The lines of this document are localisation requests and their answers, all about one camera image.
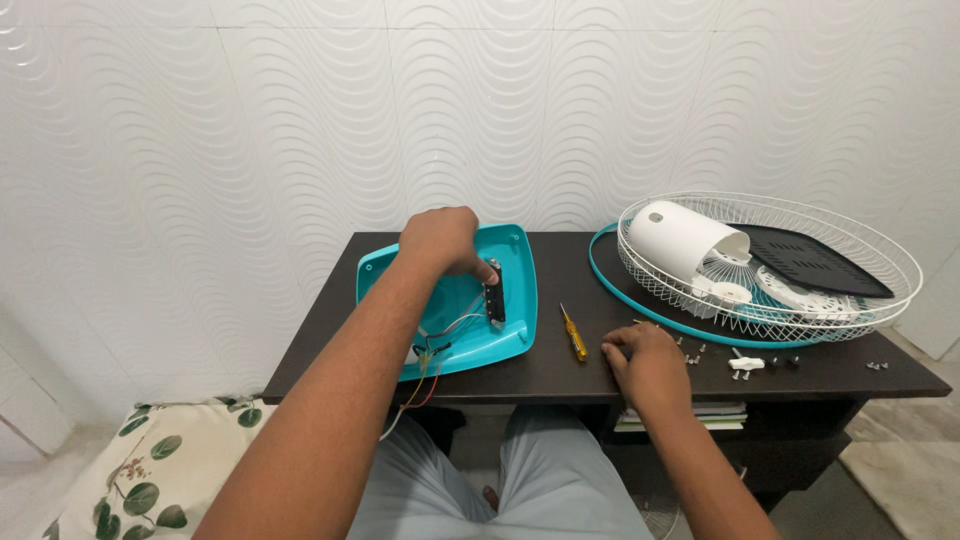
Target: dark brown desk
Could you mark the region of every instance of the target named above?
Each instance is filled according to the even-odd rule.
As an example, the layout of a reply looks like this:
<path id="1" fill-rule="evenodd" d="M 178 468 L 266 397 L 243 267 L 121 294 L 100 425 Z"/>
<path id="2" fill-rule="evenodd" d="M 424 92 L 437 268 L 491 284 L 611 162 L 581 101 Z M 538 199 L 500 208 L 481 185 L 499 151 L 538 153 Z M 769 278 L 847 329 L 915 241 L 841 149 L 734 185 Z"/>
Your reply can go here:
<path id="1" fill-rule="evenodd" d="M 264 390 L 266 403 L 283 399 L 353 310 L 360 257 L 395 243 L 397 237 L 398 233 L 353 235 Z M 530 233 L 529 237 L 540 295 L 533 346 L 520 356 L 442 376 L 431 404 L 576 405 L 629 488 L 631 477 L 639 474 L 635 457 L 649 453 L 649 439 L 643 433 L 612 432 L 622 403 L 600 352 L 600 338 L 633 324 L 638 313 L 594 277 L 586 257 L 592 233 Z M 599 239 L 593 254 L 607 278 L 642 305 L 694 328 L 738 336 L 666 307 L 650 295 L 624 268 L 613 234 Z M 589 348 L 586 362 L 579 362 L 570 349 L 560 302 Z M 867 400 L 942 397 L 951 390 L 878 333 L 789 351 L 741 349 L 747 356 L 780 358 L 779 367 L 754 371 L 750 380 L 732 379 L 727 365 L 730 347 L 707 343 L 707 350 L 700 353 L 703 344 L 687 336 L 681 347 L 692 356 L 701 355 L 700 363 L 688 368 L 693 398 L 747 402 L 750 417 L 744 430 L 713 434 L 731 461 L 748 467 L 745 481 L 768 507 L 788 490 L 805 489 L 839 455 L 850 442 L 844 426 Z M 801 365 L 784 365 L 788 356 L 799 356 Z M 871 361 L 887 362 L 890 367 L 866 368 Z M 399 384 L 395 402 L 406 401 L 413 387 L 411 382 Z"/>

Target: tester screwdriver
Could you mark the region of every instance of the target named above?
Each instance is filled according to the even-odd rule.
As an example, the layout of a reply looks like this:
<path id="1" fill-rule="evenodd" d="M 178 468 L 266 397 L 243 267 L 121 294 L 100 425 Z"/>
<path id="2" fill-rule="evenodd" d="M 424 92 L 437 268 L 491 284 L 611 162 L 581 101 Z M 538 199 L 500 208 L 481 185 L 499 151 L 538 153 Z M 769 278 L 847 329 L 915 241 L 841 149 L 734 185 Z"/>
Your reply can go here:
<path id="1" fill-rule="evenodd" d="M 587 358 L 587 347 L 584 347 L 584 340 L 582 337 L 580 337 L 580 333 L 577 331 L 577 326 L 573 324 L 573 321 L 570 320 L 570 316 L 566 314 L 566 309 L 564 309 L 563 304 L 560 304 L 560 310 L 564 313 L 566 333 L 570 334 L 570 342 L 573 343 L 573 350 L 577 353 L 577 359 L 583 361 Z"/>

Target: gray trousers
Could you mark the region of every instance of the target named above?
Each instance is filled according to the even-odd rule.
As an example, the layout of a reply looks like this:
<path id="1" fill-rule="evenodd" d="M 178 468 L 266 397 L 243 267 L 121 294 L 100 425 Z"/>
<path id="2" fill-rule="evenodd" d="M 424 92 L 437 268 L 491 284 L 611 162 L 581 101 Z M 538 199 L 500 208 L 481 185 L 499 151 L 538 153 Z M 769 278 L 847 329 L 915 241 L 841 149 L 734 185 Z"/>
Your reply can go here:
<path id="1" fill-rule="evenodd" d="M 518 407 L 500 448 L 494 512 L 409 418 L 379 443 L 348 540 L 652 540 L 593 436 L 563 407 Z"/>

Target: foot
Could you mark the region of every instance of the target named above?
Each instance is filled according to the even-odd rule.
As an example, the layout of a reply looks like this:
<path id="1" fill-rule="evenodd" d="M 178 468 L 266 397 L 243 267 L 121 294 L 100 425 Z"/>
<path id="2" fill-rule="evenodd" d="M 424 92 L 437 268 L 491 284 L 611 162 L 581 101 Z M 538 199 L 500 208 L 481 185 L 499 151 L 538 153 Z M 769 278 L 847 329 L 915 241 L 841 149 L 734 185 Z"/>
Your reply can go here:
<path id="1" fill-rule="evenodd" d="M 483 486 L 483 498 L 487 501 L 487 504 L 490 505 L 490 508 L 493 508 L 494 512 L 499 511 L 500 498 L 496 496 L 496 492 L 493 491 L 492 487 L 488 485 Z"/>

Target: cushion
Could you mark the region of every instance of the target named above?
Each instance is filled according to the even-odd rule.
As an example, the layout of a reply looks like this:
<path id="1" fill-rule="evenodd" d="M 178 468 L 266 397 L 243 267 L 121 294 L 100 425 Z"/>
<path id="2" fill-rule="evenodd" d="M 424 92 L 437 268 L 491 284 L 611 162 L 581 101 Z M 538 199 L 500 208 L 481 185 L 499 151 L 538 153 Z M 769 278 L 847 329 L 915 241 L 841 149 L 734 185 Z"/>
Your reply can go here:
<path id="1" fill-rule="evenodd" d="M 190 538 L 274 408 L 248 397 L 139 405 L 34 538 Z"/>

